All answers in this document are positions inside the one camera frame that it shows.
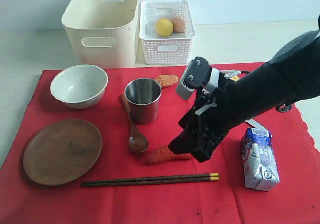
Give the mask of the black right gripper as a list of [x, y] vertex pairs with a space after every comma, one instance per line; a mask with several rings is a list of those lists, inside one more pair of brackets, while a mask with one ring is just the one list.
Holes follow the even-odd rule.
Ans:
[[170, 144], [174, 154], [191, 154], [199, 163], [211, 159], [229, 131], [250, 119], [250, 80], [219, 80], [206, 94], [196, 91], [193, 107], [179, 121], [183, 132]]

